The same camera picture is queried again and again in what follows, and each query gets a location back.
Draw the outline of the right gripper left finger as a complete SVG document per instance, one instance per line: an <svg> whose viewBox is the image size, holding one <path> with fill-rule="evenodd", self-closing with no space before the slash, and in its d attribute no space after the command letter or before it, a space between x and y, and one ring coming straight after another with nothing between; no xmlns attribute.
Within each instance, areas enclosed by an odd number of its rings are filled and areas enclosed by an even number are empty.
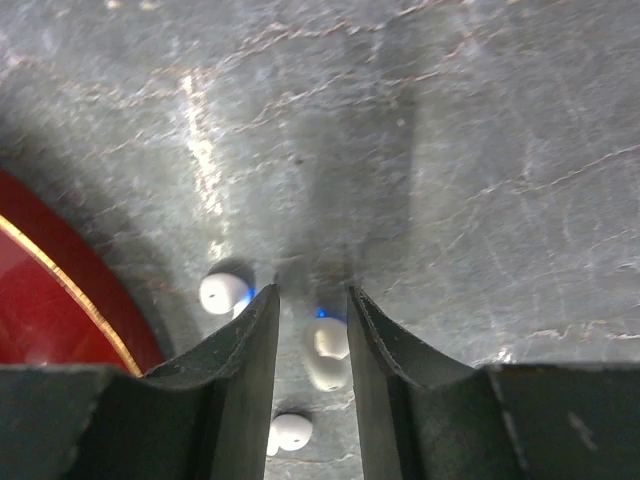
<svg viewBox="0 0 640 480"><path fill-rule="evenodd" d="M141 378L106 365L1 371L5 479L260 479L279 289Z"/></svg>

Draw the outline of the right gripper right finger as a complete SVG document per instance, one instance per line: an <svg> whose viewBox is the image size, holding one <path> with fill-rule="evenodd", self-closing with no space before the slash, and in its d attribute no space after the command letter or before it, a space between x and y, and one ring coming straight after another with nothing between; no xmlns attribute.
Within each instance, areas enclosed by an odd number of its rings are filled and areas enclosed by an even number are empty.
<svg viewBox="0 0 640 480"><path fill-rule="evenodd" d="M368 479L635 479L635 363L460 363L348 293Z"/></svg>

